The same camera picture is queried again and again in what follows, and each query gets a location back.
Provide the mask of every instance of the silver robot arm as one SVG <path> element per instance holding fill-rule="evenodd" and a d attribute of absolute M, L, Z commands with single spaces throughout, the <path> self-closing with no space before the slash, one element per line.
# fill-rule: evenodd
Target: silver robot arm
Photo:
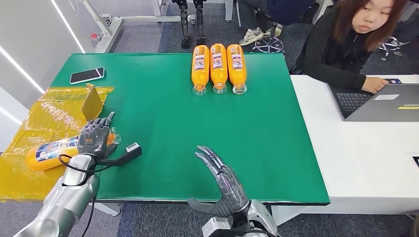
<path fill-rule="evenodd" d="M 215 204 L 195 199 L 188 204 L 196 211 L 212 217 L 203 227 L 204 237 L 277 237 L 278 229 L 266 207 L 258 200 L 249 200 L 234 170 L 210 148 L 197 146 L 201 159 L 214 176 L 222 194 Z M 227 217 L 233 217 L 230 227 Z"/>
<path fill-rule="evenodd" d="M 71 158 L 69 165 L 88 170 L 91 156 Z M 43 201 L 37 217 L 14 237 L 67 237 L 99 189 L 99 177 L 67 168 Z"/>
<path fill-rule="evenodd" d="M 133 143 L 126 147 L 126 153 L 117 159 L 107 157 L 117 144 L 107 147 L 109 126 L 115 112 L 107 118 L 88 121 L 79 135 L 76 155 L 65 163 L 64 175 L 55 183 L 43 201 L 37 217 L 14 237 L 67 237 L 79 221 L 88 203 L 95 199 L 99 190 L 99 172 L 112 166 L 123 166 L 142 154 L 142 148 Z M 96 165 L 106 167 L 95 169 Z"/>

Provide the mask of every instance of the black jacket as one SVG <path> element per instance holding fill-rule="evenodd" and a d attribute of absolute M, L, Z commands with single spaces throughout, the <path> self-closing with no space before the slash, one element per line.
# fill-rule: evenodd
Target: black jacket
<path fill-rule="evenodd" d="M 365 76 L 359 74 L 371 52 L 365 49 L 368 34 L 351 29 L 340 44 L 333 39 L 333 25 L 339 9 L 323 15 L 305 40 L 296 66 L 305 74 L 329 84 L 361 89 Z"/>

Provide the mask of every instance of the woman's hair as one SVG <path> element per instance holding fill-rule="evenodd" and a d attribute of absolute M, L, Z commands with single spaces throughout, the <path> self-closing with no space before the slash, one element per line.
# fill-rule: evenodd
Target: woman's hair
<path fill-rule="evenodd" d="M 387 22 L 380 28 L 368 33 L 365 41 L 365 49 L 373 51 L 380 43 L 391 36 L 400 18 L 400 15 L 406 5 L 407 0 L 393 0 L 393 7 Z M 339 14 L 335 21 L 333 29 L 333 37 L 339 43 L 342 43 L 349 30 L 352 27 L 352 19 L 355 14 L 363 7 L 365 7 L 370 0 L 343 0 L 338 5 Z"/>

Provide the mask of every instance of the sneaker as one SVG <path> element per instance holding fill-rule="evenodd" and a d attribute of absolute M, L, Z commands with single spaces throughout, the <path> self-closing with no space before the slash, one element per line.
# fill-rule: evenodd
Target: sneaker
<path fill-rule="evenodd" d="M 282 32 L 282 25 L 280 25 L 280 24 L 278 24 L 277 26 L 276 26 L 276 29 L 275 29 L 275 37 L 278 37 L 280 34 L 281 34 L 281 32 Z M 264 34 L 264 36 L 270 36 L 271 35 L 271 29 L 269 29 L 269 30 L 267 30 L 266 32 L 265 32 L 265 34 Z"/>
<path fill-rule="evenodd" d="M 262 30 L 258 27 L 255 31 L 248 29 L 243 39 L 239 41 L 239 45 L 245 46 L 251 44 L 263 37 Z"/>

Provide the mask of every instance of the gray carpet floor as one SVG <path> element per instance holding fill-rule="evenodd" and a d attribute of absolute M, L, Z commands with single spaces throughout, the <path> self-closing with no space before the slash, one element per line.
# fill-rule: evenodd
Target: gray carpet floor
<path fill-rule="evenodd" d="M 112 13 L 114 16 L 152 15 L 148 0 L 90 0 L 99 14 Z M 162 13 L 178 15 L 177 5 L 163 5 Z M 190 6 L 189 13 L 194 14 Z M 85 33 L 99 32 L 99 28 L 88 15 L 84 7 L 80 8 L 80 19 Z M 224 21 L 222 4 L 205 4 L 205 34 L 207 45 L 216 42 L 229 45 L 237 43 L 245 34 L 238 27 L 234 8 L 233 21 Z M 284 27 L 280 36 L 285 43 L 285 57 L 291 67 L 302 44 L 312 26 L 294 24 Z M 190 25 L 193 46 L 196 43 L 196 26 Z M 126 23 L 123 33 L 114 45 L 113 52 L 191 52 L 180 47 L 181 27 L 175 23 Z M 418 74 L 419 42 L 404 47 L 403 56 L 390 55 L 388 61 L 379 58 L 382 52 L 375 52 L 363 70 L 366 74 Z M 4 202 L 0 203 L 0 236 L 14 235 L 27 225 L 41 208 L 40 202 Z M 90 206 L 80 222 L 72 230 L 72 237 L 79 237 L 87 223 Z M 187 205 L 158 205 L 125 203 L 121 215 L 112 217 L 95 210 L 87 237 L 196 237 L 201 236 L 201 226 L 209 216 L 192 211 Z M 406 216 L 383 215 L 299 215 L 281 225 L 278 230 L 282 237 L 406 237 L 408 236 L 411 219 Z"/>
<path fill-rule="evenodd" d="M 129 203 L 117 237 L 199 237 L 209 218 L 188 205 Z M 278 232 L 281 237 L 408 237 L 412 222 L 404 215 L 302 214 Z"/>

